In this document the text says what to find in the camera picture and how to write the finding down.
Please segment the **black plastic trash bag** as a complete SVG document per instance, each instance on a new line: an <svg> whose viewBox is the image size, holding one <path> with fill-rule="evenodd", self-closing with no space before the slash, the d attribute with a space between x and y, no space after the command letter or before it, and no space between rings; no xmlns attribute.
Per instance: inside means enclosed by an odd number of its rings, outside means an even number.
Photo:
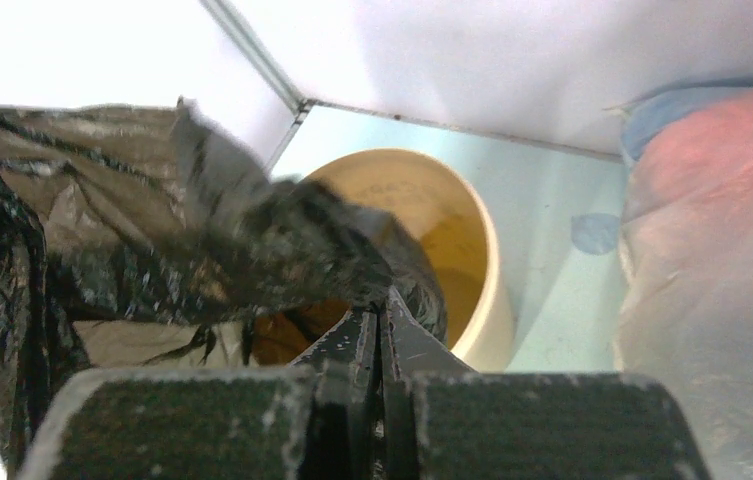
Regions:
<svg viewBox="0 0 753 480"><path fill-rule="evenodd" d="M0 458L14 478L58 390L93 367L79 325L172 327L192 352L252 366L262 322L307 343L323 307L374 310L395 288L445 341L421 244L390 212L316 179L272 180L195 104L0 108Z"/></svg>

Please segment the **beige round trash bin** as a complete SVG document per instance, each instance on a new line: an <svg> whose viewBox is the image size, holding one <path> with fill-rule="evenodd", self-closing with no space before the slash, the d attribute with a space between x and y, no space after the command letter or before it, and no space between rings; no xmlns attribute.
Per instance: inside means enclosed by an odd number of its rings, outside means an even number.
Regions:
<svg viewBox="0 0 753 480"><path fill-rule="evenodd" d="M506 369L517 322L499 239L486 204L458 172L421 152L376 148L320 166L278 162L271 174L320 179L355 203L392 212L434 267L446 297L452 353L477 371Z"/></svg>

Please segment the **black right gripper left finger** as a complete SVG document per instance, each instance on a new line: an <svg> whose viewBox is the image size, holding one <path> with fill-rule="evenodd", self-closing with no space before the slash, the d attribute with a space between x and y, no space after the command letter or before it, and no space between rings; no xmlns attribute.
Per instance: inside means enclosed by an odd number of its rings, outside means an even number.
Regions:
<svg viewBox="0 0 753 480"><path fill-rule="evenodd" d="M353 310L286 366L90 369L22 479L367 479L378 321Z"/></svg>

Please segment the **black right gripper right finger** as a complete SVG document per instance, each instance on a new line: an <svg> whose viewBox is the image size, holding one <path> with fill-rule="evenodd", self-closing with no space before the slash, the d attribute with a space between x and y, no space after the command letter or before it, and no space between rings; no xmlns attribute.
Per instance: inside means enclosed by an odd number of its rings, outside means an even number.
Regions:
<svg viewBox="0 0 753 480"><path fill-rule="evenodd" d="M625 373L482 373L392 292L379 316L389 479L706 479L678 403Z"/></svg>

